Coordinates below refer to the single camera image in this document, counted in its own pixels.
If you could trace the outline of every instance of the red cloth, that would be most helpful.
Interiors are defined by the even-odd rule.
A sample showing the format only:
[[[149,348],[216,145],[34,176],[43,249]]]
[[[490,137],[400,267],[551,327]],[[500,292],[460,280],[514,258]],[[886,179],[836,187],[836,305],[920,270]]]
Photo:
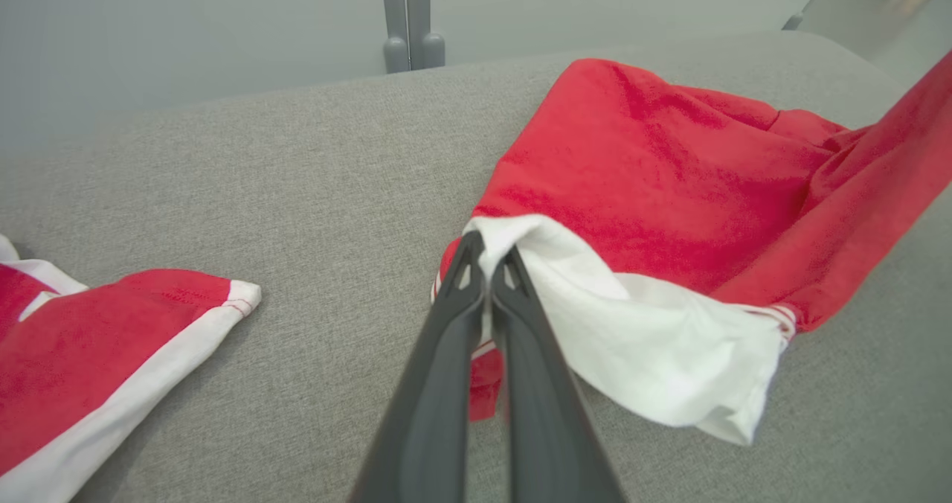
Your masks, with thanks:
[[[173,269],[88,289],[2,235],[0,293],[3,501],[69,500],[261,297]]]
[[[857,130],[584,60],[499,161],[473,216],[548,215],[615,272],[786,307],[810,331],[949,184],[949,141],[952,54]],[[501,362],[474,364],[472,418],[492,415],[501,377]]]

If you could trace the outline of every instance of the white trim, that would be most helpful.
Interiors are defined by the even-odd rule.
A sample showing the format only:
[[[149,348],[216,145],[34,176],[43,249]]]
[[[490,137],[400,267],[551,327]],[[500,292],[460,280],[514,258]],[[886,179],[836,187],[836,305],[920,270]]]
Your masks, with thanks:
[[[476,360],[476,358],[479,358],[483,354],[488,353],[489,351],[493,350],[493,348],[496,348],[496,341],[492,341],[490,339],[489,341],[486,341],[486,343],[483,343],[479,347],[476,347],[476,350],[473,350],[473,354],[469,358],[471,360]]]
[[[35,299],[30,301],[30,303],[24,307],[23,311],[20,312],[20,316],[17,317],[17,320],[22,323],[24,319],[33,314],[33,311],[37,311],[45,303],[50,302],[50,300],[55,299],[58,296],[61,295],[52,292],[40,292],[40,294],[38,294]]]
[[[57,294],[74,294],[89,289],[84,283],[72,279],[62,272],[53,263],[42,259],[20,259],[10,239],[0,233],[0,265],[19,270],[24,275],[33,277],[40,283],[50,287]]]
[[[429,303],[433,304],[436,302],[436,294],[440,292],[440,286],[443,285],[443,282],[440,281],[440,272],[436,272],[436,280],[433,280],[431,288],[429,289]]]
[[[675,283],[612,272],[584,240],[544,215],[475,217],[487,278],[514,245],[569,367],[592,387],[672,427],[747,445],[786,338],[789,315],[718,302]]]
[[[0,476],[0,501],[68,501],[164,395],[205,361],[261,300],[261,287],[231,281],[228,300],[176,334],[98,409]]]

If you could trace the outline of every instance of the gray fabric surface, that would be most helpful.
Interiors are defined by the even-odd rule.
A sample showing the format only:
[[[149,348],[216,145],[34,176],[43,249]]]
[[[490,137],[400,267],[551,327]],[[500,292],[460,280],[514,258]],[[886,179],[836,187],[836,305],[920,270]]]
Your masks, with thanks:
[[[598,56],[846,126],[898,87],[814,36],[765,33],[426,70],[150,114],[0,163],[0,232],[100,285],[149,268],[264,301],[77,501],[342,501],[500,154],[558,73]],[[943,501],[952,493],[952,196],[782,360],[749,449],[586,388],[633,499]],[[470,432],[469,500],[503,501],[502,427]]]

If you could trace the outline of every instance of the white stripe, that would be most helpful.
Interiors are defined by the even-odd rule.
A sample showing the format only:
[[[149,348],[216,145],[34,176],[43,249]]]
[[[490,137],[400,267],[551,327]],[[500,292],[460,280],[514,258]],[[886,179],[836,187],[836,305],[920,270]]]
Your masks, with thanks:
[[[68,501],[152,411],[164,395],[205,361],[247,311],[232,305],[261,300],[261,287],[231,281],[228,300],[212,307],[157,351],[98,409],[0,476],[0,501]]]
[[[429,303],[433,304],[436,301],[436,295],[437,293],[440,292],[441,285],[443,284],[442,282],[440,282],[440,272],[439,270],[437,270],[436,280],[433,280],[433,285],[431,286],[431,289],[429,290]]]
[[[50,302],[50,300],[55,299],[58,296],[61,296],[61,295],[58,295],[56,293],[51,293],[51,292],[40,292],[40,294],[38,294],[35,299],[30,301],[30,303],[26,307],[24,307],[23,311],[20,312],[20,316],[17,318],[17,320],[22,323],[24,319],[26,319],[28,316],[33,315],[33,311],[37,311],[45,303]]]
[[[483,354],[488,353],[490,350],[493,350],[493,348],[496,348],[496,343],[491,340],[487,341],[486,343],[483,343],[479,347],[476,347],[476,350],[473,350],[473,354],[472,356],[470,356],[470,359],[476,360],[476,358],[479,358]]]
[[[53,263],[42,259],[19,259],[19,257],[10,239],[0,234],[0,265],[9,266],[11,269],[23,272],[24,275],[33,277],[34,280],[44,283],[57,294],[74,294],[89,289],[62,272]]]

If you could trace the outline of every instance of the white wall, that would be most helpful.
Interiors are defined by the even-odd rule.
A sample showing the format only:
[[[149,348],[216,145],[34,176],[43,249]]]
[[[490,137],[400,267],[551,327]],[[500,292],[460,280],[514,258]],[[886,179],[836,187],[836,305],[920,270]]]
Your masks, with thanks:
[[[385,72],[383,0],[0,0],[0,148]]]
[[[809,0],[432,0],[446,63],[778,31]]]

